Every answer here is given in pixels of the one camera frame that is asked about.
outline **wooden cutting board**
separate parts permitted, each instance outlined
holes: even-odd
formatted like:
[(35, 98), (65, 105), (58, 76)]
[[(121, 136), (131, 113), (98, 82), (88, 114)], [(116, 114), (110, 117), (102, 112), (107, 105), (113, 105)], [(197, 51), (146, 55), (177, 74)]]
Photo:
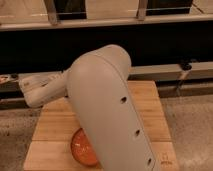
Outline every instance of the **wooden cutting board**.
[[(129, 81), (128, 85), (162, 171), (178, 171), (155, 82)], [(75, 113), (65, 98), (45, 105), (24, 163), (24, 171), (103, 171), (101, 166), (89, 168), (73, 159), (70, 142), (79, 127)]]

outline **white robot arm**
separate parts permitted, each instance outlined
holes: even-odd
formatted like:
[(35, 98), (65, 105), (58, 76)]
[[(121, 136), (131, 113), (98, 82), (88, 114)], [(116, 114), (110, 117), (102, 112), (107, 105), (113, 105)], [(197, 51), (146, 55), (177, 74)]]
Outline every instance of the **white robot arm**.
[(62, 74), (20, 81), (31, 107), (68, 95), (104, 171), (159, 171), (132, 102), (127, 52), (108, 45), (78, 58)]

